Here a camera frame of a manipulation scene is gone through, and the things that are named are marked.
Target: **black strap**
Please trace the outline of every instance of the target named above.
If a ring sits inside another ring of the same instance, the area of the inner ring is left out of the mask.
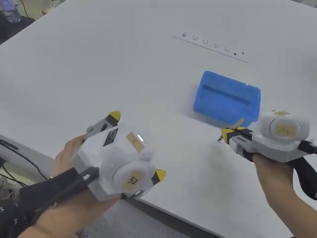
[[[288,162],[295,169],[303,192],[317,200],[317,173],[304,157]]]
[[[20,207],[22,212],[33,211],[40,208],[60,191],[70,187],[80,176],[74,168],[44,182],[36,183],[20,189]],[[87,185],[82,182],[76,188],[69,191],[66,197],[70,197],[87,189]]]
[[[244,158],[246,158],[250,162],[253,162],[252,157],[253,157],[254,153],[247,152],[246,150],[243,150],[242,152],[243,152]]]

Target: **floor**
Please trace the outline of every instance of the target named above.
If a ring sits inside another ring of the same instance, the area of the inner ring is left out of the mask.
[[[46,6],[46,4],[50,0],[23,0],[23,1],[24,1],[28,15],[31,18],[34,18],[37,20],[41,16],[43,16],[42,9],[43,7]],[[309,5],[312,7],[317,7],[317,0],[292,0],[292,1],[300,2],[302,4]],[[21,0],[18,0],[18,2],[19,2],[18,8],[20,10],[20,13],[25,16],[25,12],[21,4]]]
[[[21,0],[17,0],[19,3],[18,9],[23,16],[26,16]],[[50,0],[22,0],[25,4],[25,9],[29,17],[35,20],[43,16],[42,9],[47,5]]]

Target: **blue container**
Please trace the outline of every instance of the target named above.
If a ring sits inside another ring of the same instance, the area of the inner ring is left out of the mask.
[[[214,126],[225,128],[244,118],[247,127],[259,119],[259,88],[205,71],[194,102],[194,111],[211,117]]]

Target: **human hand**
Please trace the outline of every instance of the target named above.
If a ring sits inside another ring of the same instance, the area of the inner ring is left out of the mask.
[[[53,177],[71,168],[71,157],[79,149],[83,139],[83,136],[78,136],[66,143],[65,148],[56,156]],[[119,197],[99,202],[90,190],[86,190],[58,203],[54,208],[49,208],[38,219],[35,226],[52,232],[56,237],[71,237],[100,217],[118,199]]]
[[[277,196],[295,193],[293,169],[288,164],[270,160],[260,154],[255,154],[252,159],[269,203]]]

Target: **power outlet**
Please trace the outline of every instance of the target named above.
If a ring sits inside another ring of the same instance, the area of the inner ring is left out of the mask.
[[[203,46],[207,48],[209,46],[209,40],[203,40]]]
[[[213,42],[210,39],[200,37],[187,31],[179,35],[174,35],[173,37],[248,63],[245,51],[233,49],[228,45],[225,46],[219,42]]]
[[[218,43],[213,43],[212,49],[215,50],[215,51],[219,51],[219,50],[220,50],[220,44],[218,44]]]
[[[236,51],[233,53],[233,58],[244,61],[244,62],[248,62],[246,53],[244,51]]]

